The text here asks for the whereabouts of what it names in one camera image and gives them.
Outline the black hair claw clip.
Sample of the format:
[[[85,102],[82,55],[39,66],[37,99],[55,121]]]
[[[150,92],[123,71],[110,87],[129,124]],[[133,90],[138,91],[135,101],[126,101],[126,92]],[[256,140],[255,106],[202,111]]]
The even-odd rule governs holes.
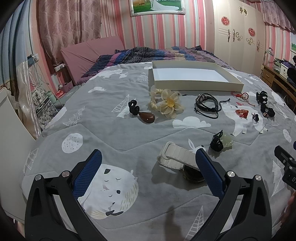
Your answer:
[[[261,91],[260,93],[256,93],[256,101],[258,104],[267,104],[268,101],[268,95],[267,92]]]

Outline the grey cartoon print bedsheet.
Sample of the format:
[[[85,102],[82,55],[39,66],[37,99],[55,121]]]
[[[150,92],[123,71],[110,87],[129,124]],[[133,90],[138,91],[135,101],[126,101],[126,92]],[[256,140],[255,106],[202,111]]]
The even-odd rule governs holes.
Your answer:
[[[168,119],[155,112],[146,124],[128,109],[136,100],[149,110],[150,63],[108,67],[88,80],[65,104],[31,149],[21,188],[29,195],[34,177],[59,176],[102,152],[102,165],[79,203],[108,240],[189,240],[205,223],[218,202],[205,182],[192,184],[179,170],[160,165],[157,157],[167,142],[189,151],[205,147],[224,169],[240,177],[262,176],[270,201],[272,230],[291,197],[282,181],[283,165],[274,156],[277,145],[294,155],[295,114],[284,100],[256,76],[231,74],[249,96],[241,103],[228,92],[215,92],[222,102],[217,119],[194,110],[196,91],[179,93],[184,111]],[[265,118],[256,93],[267,92],[266,106],[275,112]],[[235,111],[249,111],[247,119]],[[251,113],[259,115],[256,123]]]

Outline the black beaded scrunchie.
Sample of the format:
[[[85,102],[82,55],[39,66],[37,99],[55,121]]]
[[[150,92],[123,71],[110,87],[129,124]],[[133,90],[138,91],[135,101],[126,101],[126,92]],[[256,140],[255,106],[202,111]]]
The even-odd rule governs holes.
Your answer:
[[[275,116],[274,110],[267,107],[265,104],[260,106],[260,110],[265,118],[273,118]]]

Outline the framed wedding picture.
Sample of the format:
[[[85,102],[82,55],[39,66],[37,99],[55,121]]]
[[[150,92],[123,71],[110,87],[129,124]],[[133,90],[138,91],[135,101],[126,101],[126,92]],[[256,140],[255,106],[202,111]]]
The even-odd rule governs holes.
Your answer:
[[[134,0],[129,1],[130,16],[186,13],[182,1]]]

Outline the pink patterned curtain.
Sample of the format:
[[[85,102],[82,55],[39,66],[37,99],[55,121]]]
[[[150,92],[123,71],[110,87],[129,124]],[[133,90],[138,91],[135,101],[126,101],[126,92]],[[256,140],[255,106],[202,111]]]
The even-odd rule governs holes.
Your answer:
[[[62,62],[62,49],[100,37],[100,1],[38,1],[38,19],[44,50],[54,65]]]

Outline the wooden desk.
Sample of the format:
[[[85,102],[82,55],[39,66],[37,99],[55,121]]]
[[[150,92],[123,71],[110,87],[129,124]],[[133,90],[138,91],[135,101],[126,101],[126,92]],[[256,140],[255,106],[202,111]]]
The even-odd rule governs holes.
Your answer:
[[[261,79],[272,90],[275,91],[276,89],[279,89],[279,91],[285,93],[293,102],[295,102],[295,88],[279,73],[263,65]]]

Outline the white wardrobe with decals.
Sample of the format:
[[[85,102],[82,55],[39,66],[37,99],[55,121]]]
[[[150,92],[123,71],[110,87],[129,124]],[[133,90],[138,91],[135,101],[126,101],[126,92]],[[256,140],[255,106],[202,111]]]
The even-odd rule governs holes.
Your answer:
[[[265,53],[262,13],[242,1],[213,1],[214,54],[238,71],[258,76]]]

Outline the white band wristwatch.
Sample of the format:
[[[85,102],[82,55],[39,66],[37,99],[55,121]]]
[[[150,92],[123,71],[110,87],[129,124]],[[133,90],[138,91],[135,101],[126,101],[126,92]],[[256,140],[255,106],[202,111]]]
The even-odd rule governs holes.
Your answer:
[[[191,151],[177,146],[173,142],[167,142],[161,149],[157,157],[160,165],[182,171],[184,178],[191,183],[201,183],[205,179],[199,170],[195,155],[198,150],[206,150],[203,146],[198,146]]]

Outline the cream flower hair scrunchie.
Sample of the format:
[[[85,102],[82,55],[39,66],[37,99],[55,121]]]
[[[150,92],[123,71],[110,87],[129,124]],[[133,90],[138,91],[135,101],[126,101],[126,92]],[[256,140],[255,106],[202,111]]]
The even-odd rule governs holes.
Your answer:
[[[185,109],[184,106],[181,105],[178,92],[169,89],[158,89],[152,86],[149,95],[150,108],[168,119],[176,118],[176,116]]]

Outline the striped purple blue quilt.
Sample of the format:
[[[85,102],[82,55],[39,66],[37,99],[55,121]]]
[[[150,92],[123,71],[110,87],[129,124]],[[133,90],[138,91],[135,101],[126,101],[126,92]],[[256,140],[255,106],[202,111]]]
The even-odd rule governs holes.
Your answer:
[[[120,64],[144,63],[158,60],[187,60],[216,63],[223,68],[234,68],[216,57],[213,53],[203,50],[201,46],[192,48],[173,46],[168,49],[152,49],[134,47],[127,50],[116,50],[113,55],[101,55],[95,64],[81,76],[80,81],[86,82],[103,69]]]

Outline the pink headboard cushion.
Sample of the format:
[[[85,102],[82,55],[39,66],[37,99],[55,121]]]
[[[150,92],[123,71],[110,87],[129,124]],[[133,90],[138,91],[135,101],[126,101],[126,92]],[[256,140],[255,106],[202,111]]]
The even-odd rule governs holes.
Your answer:
[[[113,55],[116,49],[124,49],[119,36],[98,38],[75,44],[63,48],[61,55],[72,82],[77,85],[81,76],[96,63],[99,56]]]

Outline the white shallow tray box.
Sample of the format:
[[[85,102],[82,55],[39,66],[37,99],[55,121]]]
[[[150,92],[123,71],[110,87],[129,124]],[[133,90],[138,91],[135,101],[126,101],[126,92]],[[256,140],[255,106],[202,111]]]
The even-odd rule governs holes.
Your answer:
[[[152,61],[154,86],[173,91],[241,92],[244,84],[216,63]]]

